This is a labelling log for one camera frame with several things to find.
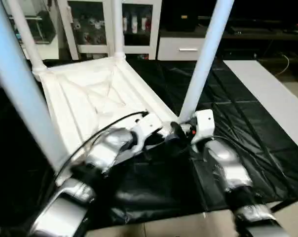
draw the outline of white metal pole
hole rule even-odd
[[[39,52],[37,51],[34,38],[27,21],[25,19],[23,10],[18,0],[7,0],[7,3],[11,9],[12,16],[14,18],[15,25],[21,35],[23,44],[30,57],[32,63],[32,71],[35,74],[46,70],[46,66],[43,64]]]
[[[123,50],[124,35],[123,35],[123,10],[122,0],[113,0],[113,17],[114,17],[114,46],[117,57],[125,58]]]
[[[234,0],[217,0],[201,53],[190,81],[179,116],[179,122],[190,119],[195,112],[207,76],[215,58]]]
[[[47,105],[28,69],[1,3],[0,85],[54,170],[59,171],[67,159],[67,150],[54,129]]]

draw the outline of bottle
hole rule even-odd
[[[147,22],[147,18],[146,17],[141,18],[141,29],[143,31],[146,31],[146,22]]]
[[[137,15],[133,15],[133,17],[132,17],[131,28],[132,28],[133,34],[137,34],[137,32],[138,32]]]
[[[127,24],[128,24],[127,16],[124,16],[123,17],[123,31],[124,32],[127,32]]]

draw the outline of white cabinet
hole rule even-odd
[[[162,0],[123,0],[124,52],[155,59]],[[114,53],[112,0],[58,0],[72,59]]]

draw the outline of drawer handle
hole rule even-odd
[[[197,52],[197,48],[179,48],[180,52]]]

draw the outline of cable on floor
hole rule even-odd
[[[279,76],[279,75],[281,75],[283,72],[285,72],[287,69],[288,69],[288,67],[289,67],[289,58],[286,56],[286,55],[284,55],[284,54],[282,54],[282,56],[283,57],[285,57],[286,59],[287,59],[287,66],[286,66],[286,68],[284,69],[284,70],[282,70],[281,72],[279,72],[279,73],[276,73],[274,76]]]

